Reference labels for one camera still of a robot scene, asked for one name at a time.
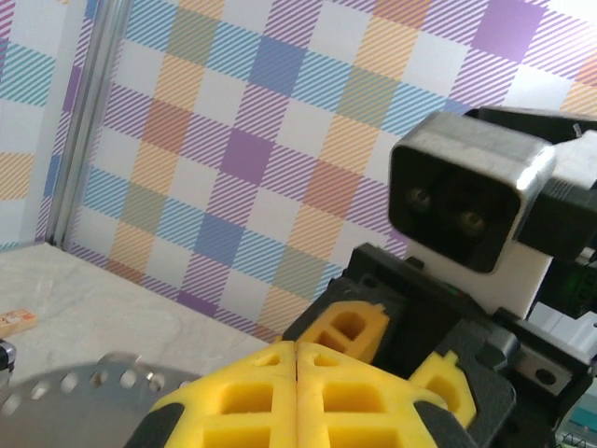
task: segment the metal disc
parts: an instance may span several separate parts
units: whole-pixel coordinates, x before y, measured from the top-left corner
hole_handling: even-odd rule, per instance
[[[121,448],[158,399],[199,375],[108,355],[0,392],[0,445]]]

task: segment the marble surface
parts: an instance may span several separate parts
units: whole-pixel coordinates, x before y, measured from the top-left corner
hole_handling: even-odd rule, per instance
[[[49,245],[0,254],[0,313],[17,308],[38,324],[7,338],[12,384],[113,351],[204,375],[266,346]]]

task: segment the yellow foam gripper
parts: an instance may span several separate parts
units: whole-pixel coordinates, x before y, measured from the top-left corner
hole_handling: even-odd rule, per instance
[[[316,343],[281,342],[186,385],[165,448],[437,448],[414,403],[442,397]]]
[[[369,363],[377,353],[389,322],[381,304],[338,301],[321,313],[298,342],[319,343]]]
[[[453,352],[448,352],[444,357],[434,352],[411,375],[409,381],[441,396],[460,424],[468,427],[477,414],[477,407],[466,376],[456,362],[458,356]]]

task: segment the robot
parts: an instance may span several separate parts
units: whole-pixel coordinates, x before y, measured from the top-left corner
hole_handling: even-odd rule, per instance
[[[527,319],[595,302],[595,129],[526,109],[427,117],[391,153],[405,259],[357,247],[280,342],[160,400],[126,447],[555,446],[595,353]]]

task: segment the checkered wall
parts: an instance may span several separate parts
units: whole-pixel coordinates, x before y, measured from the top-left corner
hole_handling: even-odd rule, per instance
[[[89,1],[83,39],[90,30],[95,3]],[[30,244],[46,236],[65,142],[58,139],[51,158],[40,153],[38,144],[43,136],[43,120],[48,114],[60,113],[48,104],[48,98],[66,12],[63,1],[0,0],[0,250]],[[75,62],[79,68],[71,76],[59,135],[65,135],[70,123],[87,47],[85,41],[79,45]],[[34,175],[36,163],[43,165],[37,171],[43,175]],[[25,230],[27,221],[37,221],[37,229],[26,226],[32,230]]]
[[[271,340],[356,245],[404,253],[388,155],[427,114],[597,113],[587,3],[137,0],[69,250]]]

